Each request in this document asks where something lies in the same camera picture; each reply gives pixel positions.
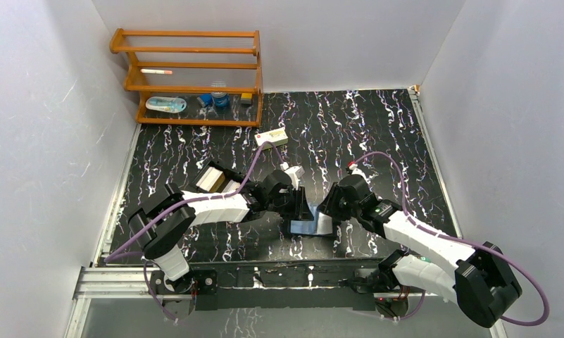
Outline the black card holder box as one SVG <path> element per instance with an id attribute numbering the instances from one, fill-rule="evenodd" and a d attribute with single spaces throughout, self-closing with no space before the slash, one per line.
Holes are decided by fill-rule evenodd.
<path id="1" fill-rule="evenodd" d="M 229 194 L 240 187 L 245 175 L 223 166 L 219 161 L 209 161 L 189 186 L 195 192 Z"/>

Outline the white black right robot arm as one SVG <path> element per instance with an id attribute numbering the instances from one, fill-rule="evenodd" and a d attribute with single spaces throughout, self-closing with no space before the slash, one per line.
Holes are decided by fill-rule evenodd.
<path id="1" fill-rule="evenodd" d="M 458 305 L 474 323 L 490 328 L 522 296 L 522 288 L 501 250 L 490 242 L 475 249 L 445 239 L 443 232 L 406 215 L 399 204 L 377 197 L 360 175 L 332 185 L 318 210 L 333 220 L 356 219 L 367 231 L 406 246 L 370 273 L 370 286 L 396 292 L 424 289 Z"/>

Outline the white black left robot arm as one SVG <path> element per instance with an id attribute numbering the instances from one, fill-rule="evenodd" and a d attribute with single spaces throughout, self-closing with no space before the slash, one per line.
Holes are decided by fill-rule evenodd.
<path id="1" fill-rule="evenodd" d="M 257 182 L 244 179 L 236 189 L 222 192 L 189 192 L 167 184 L 125 215 L 129 228 L 140 235 L 137 243 L 144 258 L 161 269 L 174 292 L 185 293 L 194 278 L 178 243 L 189 228 L 250 222 L 267 212 L 288 221 L 314 219 L 293 168 L 274 170 Z"/>

